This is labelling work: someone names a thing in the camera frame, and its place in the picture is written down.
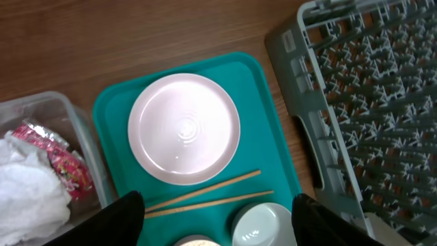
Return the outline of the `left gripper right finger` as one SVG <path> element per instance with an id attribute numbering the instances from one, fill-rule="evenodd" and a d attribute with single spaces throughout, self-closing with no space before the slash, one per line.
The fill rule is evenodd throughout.
<path id="1" fill-rule="evenodd" d="M 298 246 L 382 246 L 304 193 L 293 199 L 292 226 Z"/>

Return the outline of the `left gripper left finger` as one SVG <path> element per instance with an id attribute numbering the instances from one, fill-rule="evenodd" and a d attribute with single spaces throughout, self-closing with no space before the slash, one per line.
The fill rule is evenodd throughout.
<path id="1" fill-rule="evenodd" d="M 44 246 L 136 245 L 144 215 L 143 197 L 131 191 Z"/>

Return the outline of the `grey-white bowl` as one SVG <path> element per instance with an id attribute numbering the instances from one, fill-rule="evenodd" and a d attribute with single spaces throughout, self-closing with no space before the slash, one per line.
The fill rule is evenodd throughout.
<path id="1" fill-rule="evenodd" d="M 232 223 L 233 246 L 297 246 L 292 214 L 276 203 L 252 203 Z"/>

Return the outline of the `small pink bowl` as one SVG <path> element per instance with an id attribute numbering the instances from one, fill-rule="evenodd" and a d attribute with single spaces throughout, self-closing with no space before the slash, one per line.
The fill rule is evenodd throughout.
<path id="1" fill-rule="evenodd" d="M 195 235 L 185 236 L 184 238 L 177 241 L 174 244 L 174 246 L 220 246 L 220 245 L 207 236 L 195 234 Z"/>

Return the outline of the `red snack wrapper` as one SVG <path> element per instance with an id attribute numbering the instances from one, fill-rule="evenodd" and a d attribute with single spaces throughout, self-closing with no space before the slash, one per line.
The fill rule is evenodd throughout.
<path id="1" fill-rule="evenodd" d="M 74 201 L 94 191 L 94 182 L 85 159 L 61 135 L 30 119 L 23 120 L 12 131 L 12 135 L 45 151 L 51 167 Z"/>

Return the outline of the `white napkin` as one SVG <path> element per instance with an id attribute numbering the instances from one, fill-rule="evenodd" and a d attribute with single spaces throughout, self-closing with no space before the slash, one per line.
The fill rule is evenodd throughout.
<path id="1" fill-rule="evenodd" d="M 46 151 L 8 131 L 1 139 L 1 244 L 49 237 L 69 220 L 71 200 Z"/>

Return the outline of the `large white plate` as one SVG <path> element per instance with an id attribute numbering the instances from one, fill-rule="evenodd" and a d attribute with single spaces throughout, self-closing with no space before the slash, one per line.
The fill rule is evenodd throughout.
<path id="1" fill-rule="evenodd" d="M 128 118 L 128 143 L 138 164 L 171 185 L 197 185 L 220 174 L 241 136 L 231 96 L 192 73 L 159 78 L 137 97 Z"/>

